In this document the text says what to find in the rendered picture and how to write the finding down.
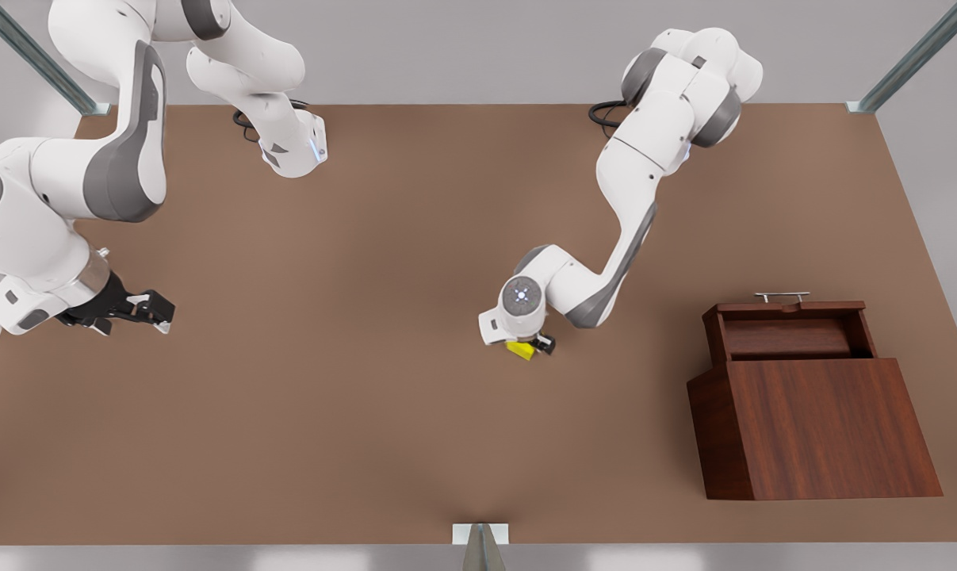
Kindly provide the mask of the wooden drawer with silver handle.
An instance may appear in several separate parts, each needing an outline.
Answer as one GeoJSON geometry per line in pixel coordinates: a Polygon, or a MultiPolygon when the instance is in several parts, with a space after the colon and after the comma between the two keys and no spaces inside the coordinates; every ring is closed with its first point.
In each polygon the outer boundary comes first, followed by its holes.
{"type": "Polygon", "coordinates": [[[861,301],[721,303],[702,315],[711,362],[877,358],[861,301]]]}

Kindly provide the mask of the dark wooden cabinet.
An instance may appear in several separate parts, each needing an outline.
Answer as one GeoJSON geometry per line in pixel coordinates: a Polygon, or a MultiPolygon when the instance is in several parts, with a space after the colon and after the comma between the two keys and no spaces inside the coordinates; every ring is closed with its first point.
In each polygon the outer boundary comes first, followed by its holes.
{"type": "Polygon", "coordinates": [[[731,361],[687,391],[710,499],[942,495],[895,358],[731,361]]]}

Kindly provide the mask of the silver frame post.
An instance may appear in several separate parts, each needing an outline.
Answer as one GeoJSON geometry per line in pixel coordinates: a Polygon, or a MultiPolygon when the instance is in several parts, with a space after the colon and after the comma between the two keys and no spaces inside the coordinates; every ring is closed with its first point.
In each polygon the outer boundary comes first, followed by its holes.
{"type": "Polygon", "coordinates": [[[453,545],[465,545],[462,571],[506,571],[500,543],[508,544],[507,523],[454,523],[453,545]]]}
{"type": "Polygon", "coordinates": [[[861,100],[845,102],[847,111],[849,113],[876,113],[879,111],[956,35],[957,1],[861,100]]]}
{"type": "Polygon", "coordinates": [[[0,39],[6,42],[35,72],[46,80],[80,115],[104,116],[108,102],[96,102],[86,91],[0,6],[0,39]]]}

